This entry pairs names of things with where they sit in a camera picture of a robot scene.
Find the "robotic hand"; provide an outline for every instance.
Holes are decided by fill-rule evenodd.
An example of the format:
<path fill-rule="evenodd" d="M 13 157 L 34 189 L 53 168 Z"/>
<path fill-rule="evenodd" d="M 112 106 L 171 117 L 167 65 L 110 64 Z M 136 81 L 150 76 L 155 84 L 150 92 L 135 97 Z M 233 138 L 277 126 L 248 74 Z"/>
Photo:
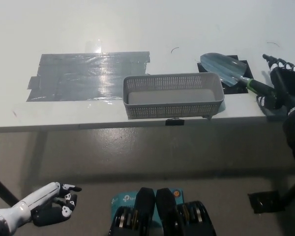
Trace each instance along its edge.
<path fill-rule="evenodd" d="M 275 93 L 268 96 L 257 96 L 261 108 L 279 109 L 287 108 L 287 118 L 283 123 L 283 130 L 287 143 L 293 150 L 295 158 L 295 65 L 283 59 L 263 55 L 270 68 L 271 81 Z"/>
<path fill-rule="evenodd" d="M 68 220 L 76 207 L 77 195 L 70 191 L 82 189 L 70 184 L 52 182 L 29 194 L 11 208 L 0 209 L 0 236 L 13 235 L 29 221 L 36 226 L 57 224 Z"/>

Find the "robot finger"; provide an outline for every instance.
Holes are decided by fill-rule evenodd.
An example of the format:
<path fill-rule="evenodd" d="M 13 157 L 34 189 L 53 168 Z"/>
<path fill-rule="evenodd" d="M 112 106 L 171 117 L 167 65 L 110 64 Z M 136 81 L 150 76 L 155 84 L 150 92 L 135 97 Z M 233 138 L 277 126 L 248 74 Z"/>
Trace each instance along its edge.
<path fill-rule="evenodd" d="M 257 96 L 257 103 L 261 109 L 276 110 L 280 109 L 283 104 L 274 96 Z"/>
<path fill-rule="evenodd" d="M 288 70 L 292 70 L 295 72 L 295 65 L 293 63 L 290 63 L 290 62 L 286 62 L 284 61 L 283 59 L 279 58 L 278 59 L 279 62 L 283 63 L 283 67 L 288 69 Z"/>
<path fill-rule="evenodd" d="M 80 192 L 81 190 L 82 188 L 72 184 L 60 184 L 59 197 L 65 198 L 65 196 L 68 195 L 70 191 Z"/>
<path fill-rule="evenodd" d="M 56 204 L 60 205 L 61 207 L 63 207 L 65 205 L 65 202 L 62 201 L 61 199 L 58 199 L 58 198 L 55 198 L 53 200 L 53 203 L 56 203 Z"/>
<path fill-rule="evenodd" d="M 264 59 L 266 59 L 267 64 L 270 68 L 270 71 L 272 71 L 274 68 L 278 67 L 278 64 L 277 64 L 278 59 L 277 58 L 272 57 L 272 56 L 268 56 L 266 54 L 263 54 L 262 57 Z"/>
<path fill-rule="evenodd" d="M 67 200 L 70 200 L 72 196 L 73 195 L 69 192 L 68 194 L 64 195 L 63 198 L 67 201 Z"/>
<path fill-rule="evenodd" d="M 281 59 L 281 58 L 279 58 L 279 59 L 277 60 L 277 65 L 278 65 L 279 67 L 281 67 L 281 68 L 285 68 L 286 61 L 283 60 L 283 59 Z"/>
<path fill-rule="evenodd" d="M 33 224 L 36 226 L 47 226 L 57 224 L 70 219 L 73 210 L 76 207 L 78 196 L 73 194 L 70 200 L 62 206 L 55 206 L 44 209 L 32 216 Z"/>

